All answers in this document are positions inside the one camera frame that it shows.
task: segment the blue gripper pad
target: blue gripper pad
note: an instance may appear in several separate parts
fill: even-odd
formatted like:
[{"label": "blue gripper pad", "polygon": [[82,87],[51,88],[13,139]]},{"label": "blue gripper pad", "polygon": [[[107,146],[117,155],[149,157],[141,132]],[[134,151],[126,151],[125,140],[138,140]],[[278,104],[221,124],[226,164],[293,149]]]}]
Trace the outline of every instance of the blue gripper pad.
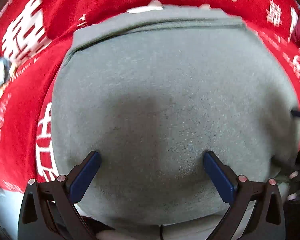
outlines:
[{"label": "blue gripper pad", "polygon": [[213,152],[204,154],[203,166],[223,202],[232,205],[238,188],[234,171],[229,166],[224,165]]},{"label": "blue gripper pad", "polygon": [[78,203],[81,201],[83,195],[86,193],[90,183],[101,165],[101,155],[95,152],[90,160],[84,165],[80,173],[72,182],[69,188],[69,200],[71,203]]}]

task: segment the blue rubber pad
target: blue rubber pad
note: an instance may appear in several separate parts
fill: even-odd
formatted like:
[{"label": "blue rubber pad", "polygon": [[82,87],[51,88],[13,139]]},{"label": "blue rubber pad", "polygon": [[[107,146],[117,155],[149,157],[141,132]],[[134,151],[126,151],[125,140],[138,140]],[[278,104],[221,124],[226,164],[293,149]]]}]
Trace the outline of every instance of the blue rubber pad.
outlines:
[{"label": "blue rubber pad", "polygon": [[80,202],[95,174],[99,170],[101,162],[100,153],[95,152],[69,188],[69,200],[71,203]]},{"label": "blue rubber pad", "polygon": [[206,152],[203,156],[203,166],[205,172],[209,175],[218,190],[223,202],[229,203],[230,205],[233,204],[236,189],[209,152]]}]

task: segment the metal pin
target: metal pin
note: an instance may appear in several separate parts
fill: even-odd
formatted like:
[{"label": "metal pin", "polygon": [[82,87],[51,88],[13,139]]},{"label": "metal pin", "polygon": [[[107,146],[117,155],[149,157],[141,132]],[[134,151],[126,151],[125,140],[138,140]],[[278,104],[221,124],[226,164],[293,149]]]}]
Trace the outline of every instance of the metal pin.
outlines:
[{"label": "metal pin", "polygon": [[290,178],[290,179],[293,179],[294,177],[298,176],[298,174],[299,174],[298,171],[294,171],[293,173],[291,173],[291,174],[289,175],[289,178]]},{"label": "metal pin", "polygon": [[277,182],[274,179],[269,179],[269,183],[274,186]]},{"label": "metal pin", "polygon": [[291,195],[289,195],[288,197],[287,197],[287,200],[294,200],[294,199],[296,199],[297,198],[297,194],[296,193],[294,193],[294,194],[291,194]]},{"label": "metal pin", "polygon": [[240,175],[240,176],[238,177],[238,179],[239,179],[239,181],[241,181],[241,182],[246,182],[246,181],[248,180],[247,177],[244,176],[244,175]]},{"label": "metal pin", "polygon": [[33,185],[35,183],[35,179],[29,179],[28,184]]},{"label": "metal pin", "polygon": [[65,179],[66,179],[65,175],[60,175],[58,176],[57,181],[63,182]]}]

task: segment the red blanket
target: red blanket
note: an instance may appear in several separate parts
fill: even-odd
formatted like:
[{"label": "red blanket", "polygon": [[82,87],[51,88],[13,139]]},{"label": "red blanket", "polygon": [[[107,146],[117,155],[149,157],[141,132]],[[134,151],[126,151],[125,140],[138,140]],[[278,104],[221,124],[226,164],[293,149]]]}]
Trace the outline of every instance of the red blanket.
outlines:
[{"label": "red blanket", "polygon": [[[150,1],[8,1],[0,12],[0,54],[24,63],[0,99],[0,186],[24,191],[30,178],[43,182],[58,174],[50,134],[51,95],[73,32]],[[159,1],[192,6],[209,3],[255,24],[251,26],[290,77],[300,104],[300,53],[286,42],[300,13],[294,0]]]}]

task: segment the screw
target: screw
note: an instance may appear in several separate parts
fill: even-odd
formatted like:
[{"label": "screw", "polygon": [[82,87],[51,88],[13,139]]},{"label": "screw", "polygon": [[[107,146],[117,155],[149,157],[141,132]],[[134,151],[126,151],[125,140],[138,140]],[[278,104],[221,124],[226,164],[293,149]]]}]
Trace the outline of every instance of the screw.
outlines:
[{"label": "screw", "polygon": [[238,177],[238,179],[239,179],[239,181],[241,181],[241,182],[246,182],[246,181],[248,180],[247,177],[244,176],[244,175],[240,175],[240,176]]},{"label": "screw", "polygon": [[296,199],[296,198],[297,198],[297,194],[294,193],[294,194],[289,195],[289,196],[287,197],[287,200],[294,200],[294,199]]},{"label": "screw", "polygon": [[35,183],[35,179],[29,179],[28,184],[33,185]]},{"label": "screw", "polygon": [[269,183],[274,186],[277,182],[274,179],[269,179]]},{"label": "screw", "polygon": [[294,177],[298,176],[298,174],[299,174],[299,172],[294,171],[293,173],[291,173],[291,174],[289,175],[289,178],[290,178],[290,179],[293,179]]},{"label": "screw", "polygon": [[60,182],[63,182],[65,179],[66,179],[66,176],[65,176],[65,175],[60,175],[60,176],[58,176],[58,178],[57,178],[57,180],[60,181]]}]

